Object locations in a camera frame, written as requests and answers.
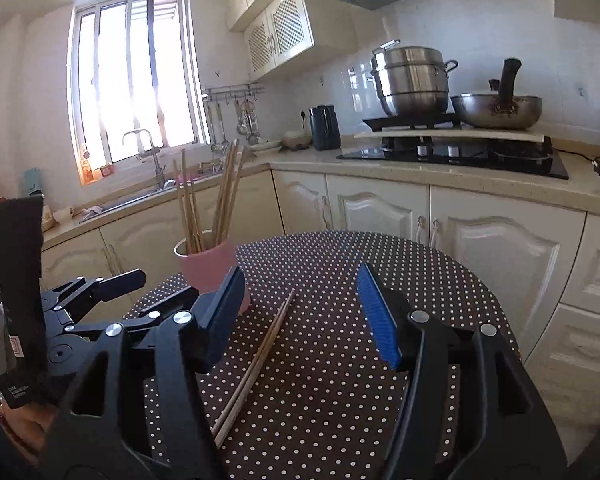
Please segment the drawer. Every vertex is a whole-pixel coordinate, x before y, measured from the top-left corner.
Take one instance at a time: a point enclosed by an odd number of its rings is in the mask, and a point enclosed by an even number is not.
[[[587,221],[562,303],[600,314],[600,217]]]
[[[600,426],[600,315],[559,304],[525,363],[557,424]]]

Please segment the black pitcher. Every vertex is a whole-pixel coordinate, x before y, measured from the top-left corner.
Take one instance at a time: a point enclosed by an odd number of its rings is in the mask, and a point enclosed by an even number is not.
[[[336,150],[340,147],[340,129],[333,105],[309,108],[309,123],[316,150],[321,152],[322,150]]]

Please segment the polka dot tablecloth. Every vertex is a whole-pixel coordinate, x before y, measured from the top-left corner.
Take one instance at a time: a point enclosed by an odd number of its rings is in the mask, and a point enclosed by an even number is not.
[[[373,479],[384,460],[407,374],[382,361],[366,325],[356,276],[369,263],[411,308],[450,326],[490,322],[518,346],[496,298],[471,272],[437,250],[375,233],[315,232],[241,246],[238,263],[251,292],[223,359],[198,377],[212,426],[255,355],[280,305],[296,296],[247,401],[220,453],[235,479]],[[186,286],[176,275],[129,313]],[[438,461],[453,447],[459,373],[449,368],[448,424]],[[157,385],[145,385],[154,457],[168,460],[160,432]]]

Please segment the black wok handle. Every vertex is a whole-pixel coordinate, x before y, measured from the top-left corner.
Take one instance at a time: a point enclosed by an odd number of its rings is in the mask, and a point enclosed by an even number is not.
[[[516,83],[516,76],[520,67],[522,67],[522,62],[519,59],[509,58],[504,60],[502,77],[500,78],[500,90],[498,90],[500,105],[508,105],[513,102],[513,87]]]

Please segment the pot handle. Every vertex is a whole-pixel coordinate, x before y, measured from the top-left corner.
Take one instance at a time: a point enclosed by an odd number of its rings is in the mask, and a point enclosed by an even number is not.
[[[386,43],[383,43],[382,45],[380,45],[378,48],[374,49],[372,53],[375,56],[376,54],[380,54],[381,52],[386,52],[392,46],[395,46],[399,43],[400,43],[400,40],[387,41]]]
[[[522,62],[519,59],[509,58],[504,60],[502,77],[500,78],[500,89],[498,90],[498,104],[500,107],[512,107],[513,87],[516,83],[516,76],[520,67],[522,67]]]
[[[444,65],[442,66],[442,68],[445,69],[446,74],[448,75],[449,72],[453,72],[453,70],[455,70],[456,68],[458,68],[459,63],[455,60],[455,59],[450,59],[449,61],[445,61]]]

